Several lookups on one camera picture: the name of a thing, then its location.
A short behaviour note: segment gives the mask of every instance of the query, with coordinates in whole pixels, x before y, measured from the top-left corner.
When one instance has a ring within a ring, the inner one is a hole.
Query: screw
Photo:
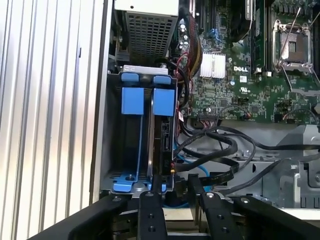
[[[118,196],[115,196],[112,201],[113,201],[113,202],[119,202],[119,201],[121,201],[121,198],[118,197]]]
[[[206,196],[212,199],[215,195],[212,192],[207,192]]]
[[[315,175],[315,180],[320,183],[320,174]]]
[[[241,198],[241,202],[248,204],[250,201],[248,198],[243,197],[243,198]]]

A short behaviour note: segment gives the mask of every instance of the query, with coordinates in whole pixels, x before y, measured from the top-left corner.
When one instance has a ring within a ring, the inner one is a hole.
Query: blue drive bay bracket
[[[128,120],[139,118],[139,142],[137,145],[137,160],[130,160],[128,159],[128,156],[123,159],[121,175],[113,179],[112,190],[117,193],[131,193],[134,184],[137,182],[141,183],[142,179],[139,179],[139,175],[144,174],[144,171],[140,173],[142,165],[142,144],[144,144],[143,138],[146,128],[144,122],[145,117],[148,117],[144,116],[144,114],[148,113],[153,114],[154,116],[172,118],[175,115],[177,83],[170,76],[166,75],[152,76],[149,78],[149,82],[146,81],[145,75],[134,72],[120,73],[120,77],[121,114]],[[152,109],[151,112],[148,112],[146,106],[152,99]],[[125,164],[128,163],[128,161],[136,163],[136,168],[134,167],[135,165],[128,167]],[[143,181],[143,184],[147,189],[151,188],[151,179],[152,176],[148,176],[148,178]],[[163,183],[162,192],[166,192],[167,190],[167,184]]]

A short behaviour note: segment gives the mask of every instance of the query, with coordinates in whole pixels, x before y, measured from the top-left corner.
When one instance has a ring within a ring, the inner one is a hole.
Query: screw hole
[[[149,232],[155,232],[155,231],[156,231],[156,228],[154,226],[149,227]]]
[[[229,229],[226,228],[225,226],[221,229],[223,233],[228,234],[229,233]]]

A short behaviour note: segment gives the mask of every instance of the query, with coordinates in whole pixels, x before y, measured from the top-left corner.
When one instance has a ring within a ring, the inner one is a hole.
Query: green circuit board
[[[276,0],[271,8],[271,23],[279,19],[282,23],[292,23],[295,14],[277,11],[282,0]],[[225,111],[223,119],[245,120],[258,123],[314,123],[309,114],[298,113],[291,121],[281,121],[279,116],[294,109],[311,109],[319,102],[320,86],[311,73],[287,72],[294,91],[290,91],[283,72],[272,70],[271,76],[255,74],[252,68],[264,68],[267,62],[268,49],[266,46],[267,29],[266,13],[260,9],[265,4],[258,0],[254,7],[254,23],[252,31],[241,41],[233,43],[230,40],[231,15],[230,1],[217,0],[216,29],[219,32],[219,41],[212,37],[201,35],[203,52],[219,51],[225,54],[226,76],[223,79],[200,77],[199,72],[194,76],[192,99],[188,107],[181,112],[192,119],[197,119],[200,113],[210,111],[212,115],[231,104],[246,109],[251,117],[243,119],[244,113],[238,109]],[[290,6],[304,6],[304,1],[290,0]],[[301,14],[296,22],[298,24],[310,23],[311,14]],[[276,44],[276,53],[280,55],[281,46]]]

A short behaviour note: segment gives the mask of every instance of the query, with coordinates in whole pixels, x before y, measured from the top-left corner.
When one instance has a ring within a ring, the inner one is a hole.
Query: ribbed metal panel
[[[89,204],[103,0],[0,0],[0,240]]]

